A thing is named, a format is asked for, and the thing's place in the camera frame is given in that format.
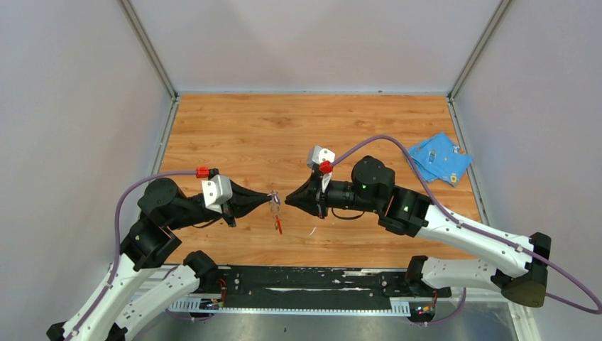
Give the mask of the keyring holder with red handle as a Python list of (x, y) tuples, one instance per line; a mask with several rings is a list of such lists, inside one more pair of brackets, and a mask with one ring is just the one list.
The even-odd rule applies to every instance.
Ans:
[(280, 218), (281, 201), (280, 201), (279, 195), (276, 191), (272, 191), (269, 194), (269, 197), (270, 197), (270, 210), (271, 210), (272, 216), (275, 220), (275, 230), (279, 234), (282, 234), (283, 227), (282, 227), (282, 220)]

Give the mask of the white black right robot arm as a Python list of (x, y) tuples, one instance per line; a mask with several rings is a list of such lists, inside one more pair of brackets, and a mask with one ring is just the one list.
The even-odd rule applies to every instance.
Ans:
[(352, 169), (349, 181), (323, 173), (326, 163), (312, 166), (308, 180), (285, 203), (324, 219), (330, 209), (372, 212), (378, 225), (396, 235), (420, 237), (456, 247), (473, 259), (414, 256), (407, 266), (405, 286), (414, 296), (441, 288), (479, 288), (498, 292), (511, 302), (531, 308), (544, 304), (551, 239), (536, 232), (529, 237), (500, 232), (438, 207), (426, 195), (399, 187), (395, 172), (365, 156)]

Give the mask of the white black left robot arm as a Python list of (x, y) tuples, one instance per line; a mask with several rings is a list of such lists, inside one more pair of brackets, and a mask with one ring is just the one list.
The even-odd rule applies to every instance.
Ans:
[(131, 299), (180, 246), (174, 230), (219, 220), (235, 227), (236, 219), (273, 196), (237, 185), (216, 168), (200, 168), (178, 171), (201, 180), (201, 193), (188, 197), (172, 179), (175, 174), (150, 175), (125, 190), (114, 214), (113, 263), (79, 311), (48, 328), (49, 340), (133, 340), (177, 299), (216, 288), (217, 265), (194, 251), (155, 288)]

